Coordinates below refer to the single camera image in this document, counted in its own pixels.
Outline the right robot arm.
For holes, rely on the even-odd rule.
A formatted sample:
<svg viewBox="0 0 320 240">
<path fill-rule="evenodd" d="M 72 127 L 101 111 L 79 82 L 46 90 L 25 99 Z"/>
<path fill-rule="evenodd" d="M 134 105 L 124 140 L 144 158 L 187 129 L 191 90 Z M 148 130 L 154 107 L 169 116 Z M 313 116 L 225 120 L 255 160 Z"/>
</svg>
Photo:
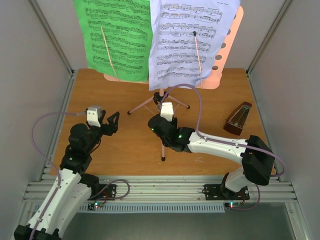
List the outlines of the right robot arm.
<svg viewBox="0 0 320 240">
<path fill-rule="evenodd" d="M 251 135 L 249 139 L 230 139 L 204 134 L 190 127 L 178 127 L 178 119 L 153 116 L 148 127 L 162 144 L 176 152 L 202 153 L 231 160 L 240 165 L 224 175 L 219 193 L 231 199 L 250 184 L 267 186 L 275 158 L 263 140 Z"/>
</svg>

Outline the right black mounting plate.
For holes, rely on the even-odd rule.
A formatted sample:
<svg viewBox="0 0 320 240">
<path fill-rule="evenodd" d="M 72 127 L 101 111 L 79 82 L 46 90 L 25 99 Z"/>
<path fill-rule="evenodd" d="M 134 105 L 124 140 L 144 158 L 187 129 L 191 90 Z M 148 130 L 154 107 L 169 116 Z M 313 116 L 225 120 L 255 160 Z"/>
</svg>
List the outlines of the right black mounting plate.
<svg viewBox="0 0 320 240">
<path fill-rule="evenodd" d="M 220 189 L 220 184 L 205 184 L 202 189 L 202 193 L 205 196 L 206 201 L 218 201 L 225 200 L 222 191 Z"/>
</svg>

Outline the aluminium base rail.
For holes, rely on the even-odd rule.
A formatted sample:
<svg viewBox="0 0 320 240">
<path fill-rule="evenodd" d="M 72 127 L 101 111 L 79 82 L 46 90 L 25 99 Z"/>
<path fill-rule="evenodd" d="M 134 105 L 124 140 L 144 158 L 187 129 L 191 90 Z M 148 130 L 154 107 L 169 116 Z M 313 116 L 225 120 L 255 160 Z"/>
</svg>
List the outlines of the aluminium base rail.
<svg viewBox="0 0 320 240">
<path fill-rule="evenodd" d="M 124 176 L 128 184 L 116 183 L 116 197 L 128 193 L 124 203 L 203 203 L 204 185 L 220 184 L 221 175 L 154 175 Z M 267 186 L 248 186 L 249 203 L 296 203 L 293 185 L 273 177 Z"/>
</svg>

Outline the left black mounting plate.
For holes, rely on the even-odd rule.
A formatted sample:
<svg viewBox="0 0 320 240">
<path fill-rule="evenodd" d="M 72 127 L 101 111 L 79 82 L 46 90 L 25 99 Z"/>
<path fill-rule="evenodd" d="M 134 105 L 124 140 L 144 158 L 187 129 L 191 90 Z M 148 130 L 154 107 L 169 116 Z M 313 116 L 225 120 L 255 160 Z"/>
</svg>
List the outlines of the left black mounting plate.
<svg viewBox="0 0 320 240">
<path fill-rule="evenodd" d="M 102 191 L 98 196 L 97 199 L 99 201 L 105 200 L 106 197 L 108 200 L 114 200 L 116 197 L 117 193 L 117 185 L 116 184 L 111 184 L 108 187 L 104 188 L 106 184 L 100 184 L 99 185 L 99 191 Z"/>
</svg>

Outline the black mounting plate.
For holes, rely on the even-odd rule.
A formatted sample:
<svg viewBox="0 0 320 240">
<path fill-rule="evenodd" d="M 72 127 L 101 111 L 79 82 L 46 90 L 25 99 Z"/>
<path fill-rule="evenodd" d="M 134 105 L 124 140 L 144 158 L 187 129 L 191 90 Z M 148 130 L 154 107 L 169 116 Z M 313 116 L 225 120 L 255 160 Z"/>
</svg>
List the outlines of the black mounting plate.
<svg viewBox="0 0 320 240">
<path fill-rule="evenodd" d="M 218 201 L 225 200 L 222 191 L 220 189 L 220 184 L 205 184 L 202 189 L 202 193 L 205 196 L 206 201 Z"/>
<path fill-rule="evenodd" d="M 117 185 L 116 184 L 111 184 L 108 187 L 104 188 L 106 184 L 100 184 L 99 185 L 99 191 L 102 191 L 98 196 L 97 199 L 99 201 L 105 200 L 106 197 L 108 200 L 114 200 L 116 197 L 117 193 Z"/>
</svg>

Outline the brown wooden metronome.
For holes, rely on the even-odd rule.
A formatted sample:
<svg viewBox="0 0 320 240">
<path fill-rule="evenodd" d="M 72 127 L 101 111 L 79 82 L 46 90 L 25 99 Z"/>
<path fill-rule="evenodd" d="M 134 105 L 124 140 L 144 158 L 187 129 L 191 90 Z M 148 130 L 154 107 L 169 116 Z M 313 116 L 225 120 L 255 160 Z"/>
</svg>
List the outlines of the brown wooden metronome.
<svg viewBox="0 0 320 240">
<path fill-rule="evenodd" d="M 223 129 L 230 134 L 240 136 L 246 125 L 251 108 L 252 104 L 250 102 L 242 102 L 226 118 Z"/>
</svg>

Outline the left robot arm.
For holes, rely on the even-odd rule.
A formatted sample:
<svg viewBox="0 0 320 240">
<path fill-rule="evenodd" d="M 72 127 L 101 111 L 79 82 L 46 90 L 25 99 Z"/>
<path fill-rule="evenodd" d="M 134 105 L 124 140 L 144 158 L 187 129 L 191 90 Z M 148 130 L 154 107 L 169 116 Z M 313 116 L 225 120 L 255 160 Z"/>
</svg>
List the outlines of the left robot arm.
<svg viewBox="0 0 320 240">
<path fill-rule="evenodd" d="M 99 178 L 87 174 L 92 152 L 103 136 L 118 130 L 120 113 L 115 112 L 103 122 L 106 111 L 98 106 L 86 109 L 86 122 L 70 129 L 69 144 L 61 160 L 57 177 L 43 203 L 27 222 L 18 225 L 16 240 L 60 240 L 79 207 L 101 193 Z"/>
</svg>

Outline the green sheet music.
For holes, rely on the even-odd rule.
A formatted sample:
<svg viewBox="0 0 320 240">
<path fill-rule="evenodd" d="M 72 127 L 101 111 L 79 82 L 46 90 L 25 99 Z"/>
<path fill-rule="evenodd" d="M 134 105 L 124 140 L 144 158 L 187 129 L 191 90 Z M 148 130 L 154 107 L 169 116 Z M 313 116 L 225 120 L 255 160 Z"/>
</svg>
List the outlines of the green sheet music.
<svg viewBox="0 0 320 240">
<path fill-rule="evenodd" d="M 75 0 L 88 68 L 146 82 L 153 39 L 148 0 Z"/>
</svg>

